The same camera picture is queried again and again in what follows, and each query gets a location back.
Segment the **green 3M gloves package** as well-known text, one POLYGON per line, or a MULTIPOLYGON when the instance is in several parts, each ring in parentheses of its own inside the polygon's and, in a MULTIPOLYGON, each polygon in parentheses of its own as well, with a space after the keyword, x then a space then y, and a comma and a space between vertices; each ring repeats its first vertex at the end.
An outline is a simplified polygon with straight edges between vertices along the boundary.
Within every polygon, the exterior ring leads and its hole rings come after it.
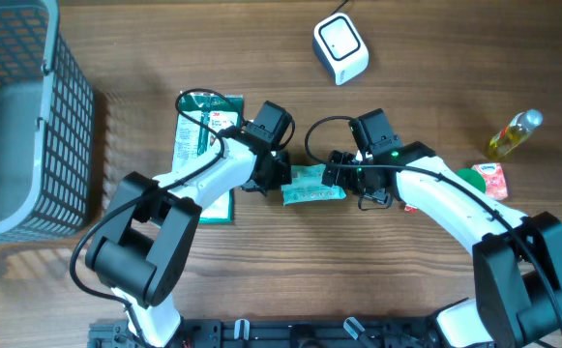
MULTIPOLYGON (((229 126, 237 126, 238 117, 243 115, 243 97, 229 95, 227 98, 234 106, 229 105, 218 96, 203 92, 187 94, 179 101, 179 105, 190 117, 207 125, 210 129, 220 132, 229 126)), ((216 144, 216 137, 212 133, 179 116, 171 169, 182 168, 188 160, 203 155, 216 144)), ((202 212, 200 223, 230 223, 233 220, 233 203, 233 191, 230 190, 202 212)))

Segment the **mint green wipes pack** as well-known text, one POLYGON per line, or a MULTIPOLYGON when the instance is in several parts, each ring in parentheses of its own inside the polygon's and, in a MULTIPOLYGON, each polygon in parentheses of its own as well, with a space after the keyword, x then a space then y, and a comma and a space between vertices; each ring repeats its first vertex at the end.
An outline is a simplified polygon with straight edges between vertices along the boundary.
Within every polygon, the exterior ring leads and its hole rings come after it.
POLYGON ((346 193, 341 187, 322 184, 324 169, 324 164, 292 165, 291 183, 281 186, 283 204, 344 199, 346 193))

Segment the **orange Kleenex tissue pack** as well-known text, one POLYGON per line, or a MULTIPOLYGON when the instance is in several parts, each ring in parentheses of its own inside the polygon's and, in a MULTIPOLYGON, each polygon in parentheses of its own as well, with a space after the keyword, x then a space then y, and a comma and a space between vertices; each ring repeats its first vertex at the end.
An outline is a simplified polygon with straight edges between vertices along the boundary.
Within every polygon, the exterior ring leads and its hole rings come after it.
POLYGON ((499 162, 475 164, 472 169, 478 172, 486 183, 486 195, 494 200, 508 197, 508 188, 503 168, 499 162))

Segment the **green lid round container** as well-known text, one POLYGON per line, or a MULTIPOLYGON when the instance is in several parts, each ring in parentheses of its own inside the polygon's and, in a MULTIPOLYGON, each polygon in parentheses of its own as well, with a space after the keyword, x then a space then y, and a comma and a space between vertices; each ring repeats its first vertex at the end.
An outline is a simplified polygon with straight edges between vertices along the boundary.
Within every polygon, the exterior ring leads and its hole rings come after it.
POLYGON ((479 172, 470 168, 462 168, 457 171, 457 175, 478 191, 482 193, 487 191, 487 183, 479 172))

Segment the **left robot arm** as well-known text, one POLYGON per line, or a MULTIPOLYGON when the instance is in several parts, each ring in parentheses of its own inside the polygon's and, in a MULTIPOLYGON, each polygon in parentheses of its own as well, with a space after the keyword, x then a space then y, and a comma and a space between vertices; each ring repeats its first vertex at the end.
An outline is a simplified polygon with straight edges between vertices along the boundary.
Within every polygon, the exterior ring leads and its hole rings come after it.
POLYGON ((216 133, 214 147, 181 169, 153 179, 137 172, 118 185, 104 219, 91 231, 85 265, 110 288, 128 319, 92 347, 166 347, 182 317, 172 290, 185 269, 202 212, 234 188, 262 194, 291 180, 284 146, 292 116, 263 103, 244 127, 216 133))

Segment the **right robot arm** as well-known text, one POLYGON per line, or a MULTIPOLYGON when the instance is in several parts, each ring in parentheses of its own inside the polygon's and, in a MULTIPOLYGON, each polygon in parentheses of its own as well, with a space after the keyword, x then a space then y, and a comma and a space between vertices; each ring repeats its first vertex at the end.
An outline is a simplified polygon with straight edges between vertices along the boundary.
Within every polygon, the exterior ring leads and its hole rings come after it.
POLYGON ((356 153, 331 152, 323 183, 361 201, 413 206, 470 254, 475 295, 435 314, 444 347, 523 347, 562 335, 562 222, 531 217, 464 181, 421 142, 401 143, 381 109, 344 122, 356 153))

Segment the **red stick sachet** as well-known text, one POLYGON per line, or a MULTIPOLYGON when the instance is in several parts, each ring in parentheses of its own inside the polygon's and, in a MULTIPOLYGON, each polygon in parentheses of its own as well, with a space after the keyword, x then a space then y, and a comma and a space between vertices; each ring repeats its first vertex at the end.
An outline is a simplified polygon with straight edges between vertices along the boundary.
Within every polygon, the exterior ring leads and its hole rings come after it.
POLYGON ((405 210, 407 213, 416 213, 416 212, 418 211, 418 209, 417 209, 416 207, 414 207, 414 206, 412 206, 412 205, 409 205, 409 204, 406 204, 406 205, 404 206, 404 210, 405 210))

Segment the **yellow liquid bottle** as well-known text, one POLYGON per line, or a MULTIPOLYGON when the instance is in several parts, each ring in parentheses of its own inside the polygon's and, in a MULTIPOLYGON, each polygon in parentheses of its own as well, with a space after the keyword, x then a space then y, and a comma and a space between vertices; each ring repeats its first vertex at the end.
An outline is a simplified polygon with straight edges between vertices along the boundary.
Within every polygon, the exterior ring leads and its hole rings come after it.
POLYGON ((492 161, 501 161, 518 145, 527 140, 543 123, 543 114, 536 109, 521 112, 487 144, 485 155, 492 161))

